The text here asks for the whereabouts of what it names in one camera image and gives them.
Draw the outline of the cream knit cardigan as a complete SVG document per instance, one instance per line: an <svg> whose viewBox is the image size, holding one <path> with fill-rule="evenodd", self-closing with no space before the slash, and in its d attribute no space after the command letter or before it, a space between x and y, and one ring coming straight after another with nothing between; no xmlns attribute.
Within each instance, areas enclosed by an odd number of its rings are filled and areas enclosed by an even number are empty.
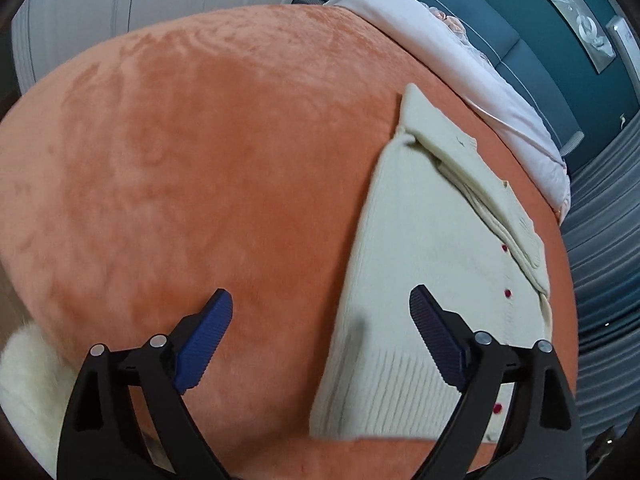
<svg viewBox="0 0 640 480"><path fill-rule="evenodd" d="M459 400L409 312L425 286L472 330L530 347L552 334L544 243L476 141L409 84L360 216L309 431L436 439Z"/></svg>

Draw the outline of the white fluffy rug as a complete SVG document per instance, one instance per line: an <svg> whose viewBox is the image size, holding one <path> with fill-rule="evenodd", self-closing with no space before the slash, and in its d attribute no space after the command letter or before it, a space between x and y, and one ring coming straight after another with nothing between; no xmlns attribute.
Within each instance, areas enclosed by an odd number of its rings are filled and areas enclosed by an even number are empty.
<svg viewBox="0 0 640 480"><path fill-rule="evenodd" d="M1 407L32 457L56 477L58 441L77 377L40 327L16 330L1 353Z"/></svg>

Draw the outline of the grey blue curtain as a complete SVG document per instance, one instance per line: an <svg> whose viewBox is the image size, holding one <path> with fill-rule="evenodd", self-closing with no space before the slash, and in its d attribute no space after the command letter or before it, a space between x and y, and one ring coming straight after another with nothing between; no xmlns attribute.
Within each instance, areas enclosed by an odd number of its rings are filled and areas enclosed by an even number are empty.
<svg viewBox="0 0 640 480"><path fill-rule="evenodd" d="M561 231L578 317L577 409L590 445L639 409L639 121L572 180Z"/></svg>

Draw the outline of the orange plush bed blanket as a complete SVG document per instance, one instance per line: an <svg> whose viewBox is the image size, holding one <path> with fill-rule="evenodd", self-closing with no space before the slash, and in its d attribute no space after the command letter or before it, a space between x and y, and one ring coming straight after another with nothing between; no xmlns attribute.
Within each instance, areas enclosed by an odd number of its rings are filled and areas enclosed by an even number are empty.
<svg viewBox="0 0 640 480"><path fill-rule="evenodd" d="M309 431L378 159L414 84L476 141L544 243L552 334L471 330L440 435ZM242 6L97 44L1 123L1 260L77 372L57 479L542 479L578 454L577 313L561 223L486 122L337 6ZM232 320L195 388L171 332Z"/></svg>

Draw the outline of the pink white duvet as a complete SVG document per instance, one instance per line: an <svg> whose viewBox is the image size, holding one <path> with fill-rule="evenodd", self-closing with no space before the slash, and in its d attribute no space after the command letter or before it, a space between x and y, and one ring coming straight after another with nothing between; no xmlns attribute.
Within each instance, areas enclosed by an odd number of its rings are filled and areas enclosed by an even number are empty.
<svg viewBox="0 0 640 480"><path fill-rule="evenodd" d="M544 120L479 50L418 0L330 0L389 36L428 67L497 133L559 222L570 212L566 162Z"/></svg>

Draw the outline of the blue upholstered headboard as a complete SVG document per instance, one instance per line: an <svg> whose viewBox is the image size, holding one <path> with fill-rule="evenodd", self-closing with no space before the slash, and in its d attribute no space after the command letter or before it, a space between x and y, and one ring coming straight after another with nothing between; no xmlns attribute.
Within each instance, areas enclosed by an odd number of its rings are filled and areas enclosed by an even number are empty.
<svg viewBox="0 0 640 480"><path fill-rule="evenodd" d="M570 106L520 33L486 0L419 0L457 18L469 42L542 118L562 156L584 140Z"/></svg>

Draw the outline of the silver framed wall picture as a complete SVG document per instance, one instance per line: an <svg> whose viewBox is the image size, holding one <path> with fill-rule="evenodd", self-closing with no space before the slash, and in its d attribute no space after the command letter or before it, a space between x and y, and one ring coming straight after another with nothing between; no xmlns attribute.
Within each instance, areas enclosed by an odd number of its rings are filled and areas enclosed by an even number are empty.
<svg viewBox="0 0 640 480"><path fill-rule="evenodd" d="M616 58L616 52L600 22L585 0L549 0L588 55L598 74Z"/></svg>

